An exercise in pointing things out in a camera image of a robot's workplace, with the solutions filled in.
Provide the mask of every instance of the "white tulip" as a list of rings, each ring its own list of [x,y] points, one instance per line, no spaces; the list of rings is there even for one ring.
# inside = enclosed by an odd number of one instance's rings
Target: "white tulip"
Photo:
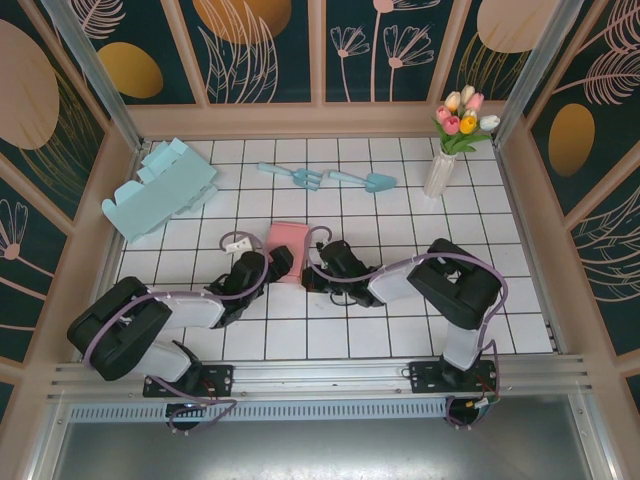
[[[476,89],[471,85],[466,85],[462,89],[462,92],[460,92],[460,102],[462,102],[462,105],[466,105],[467,102],[471,100],[471,97],[473,97],[474,93],[476,93]]]
[[[460,92],[451,92],[444,101],[444,106],[451,112],[455,112],[460,105]]]
[[[500,125],[500,118],[497,115],[487,115],[480,119],[480,128],[485,132],[490,132]]]

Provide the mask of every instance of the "flower vase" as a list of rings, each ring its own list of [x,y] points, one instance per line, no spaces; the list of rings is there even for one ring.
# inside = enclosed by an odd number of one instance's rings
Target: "flower vase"
[[[447,155],[442,152],[442,149],[436,155],[436,158],[431,162],[431,169],[427,180],[424,182],[422,191],[427,197],[437,198],[444,193],[449,183],[449,177],[453,173],[453,167],[456,164],[456,156]]]

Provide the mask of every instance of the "black cable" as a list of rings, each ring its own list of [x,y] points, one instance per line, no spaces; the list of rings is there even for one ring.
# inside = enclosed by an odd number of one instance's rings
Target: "black cable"
[[[331,303],[333,303],[335,306],[337,307],[352,307],[354,305],[357,305],[358,302],[352,302],[352,303],[338,303],[334,300],[333,296],[336,295],[335,293],[330,293],[329,294],[329,299],[331,300]]]

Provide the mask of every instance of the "pink tulip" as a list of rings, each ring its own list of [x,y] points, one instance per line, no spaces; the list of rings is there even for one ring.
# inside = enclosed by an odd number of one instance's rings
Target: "pink tulip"
[[[449,117],[442,123],[442,129],[447,135],[455,135],[460,130],[460,119],[458,117]]]
[[[482,106],[483,101],[484,101],[484,95],[482,95],[481,93],[474,93],[473,96],[471,97],[471,100],[467,102],[464,108],[466,108],[467,110],[471,108],[473,108],[476,111],[480,110],[480,107]]]
[[[438,110],[436,110],[436,119],[438,120],[438,123],[440,125],[442,125],[442,123],[450,116],[451,116],[451,112],[445,106],[438,107]]]

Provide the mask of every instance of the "tiled floor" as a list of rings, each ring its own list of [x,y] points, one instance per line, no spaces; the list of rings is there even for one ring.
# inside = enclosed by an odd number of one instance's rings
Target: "tiled floor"
[[[459,160],[443,198],[422,194],[434,150],[429,138],[230,140],[188,142],[218,169],[220,192],[202,212],[183,215],[136,244],[126,245],[118,277],[137,275],[161,290],[200,290],[231,268],[218,250],[239,229],[266,239],[272,220],[329,226],[344,233],[365,264],[388,264],[451,239],[507,278],[504,311],[487,334],[500,353],[552,351],[516,225],[491,146]],[[287,177],[260,172],[257,162],[287,168],[340,169],[392,175],[398,186],[371,195],[324,180],[317,192]],[[224,330],[163,332],[202,360],[413,357],[442,352],[447,322],[422,297],[381,308],[338,307],[300,286],[271,285],[241,321]]]

